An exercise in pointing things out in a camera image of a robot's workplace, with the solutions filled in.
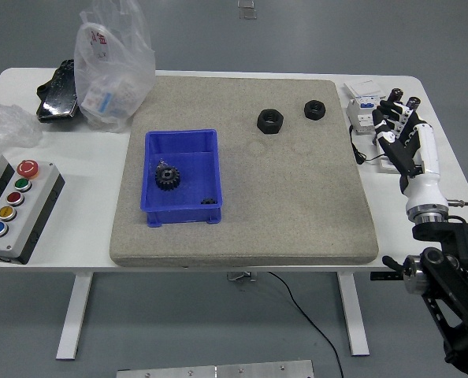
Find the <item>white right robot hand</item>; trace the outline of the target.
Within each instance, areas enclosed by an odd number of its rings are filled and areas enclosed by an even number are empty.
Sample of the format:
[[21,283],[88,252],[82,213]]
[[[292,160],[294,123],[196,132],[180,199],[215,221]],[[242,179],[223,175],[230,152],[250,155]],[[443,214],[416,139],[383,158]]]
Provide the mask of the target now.
[[407,197],[410,221],[422,217],[442,221],[448,202],[439,188],[440,164],[433,127],[417,112],[397,102],[382,100],[372,112],[377,145],[400,174],[400,191]]

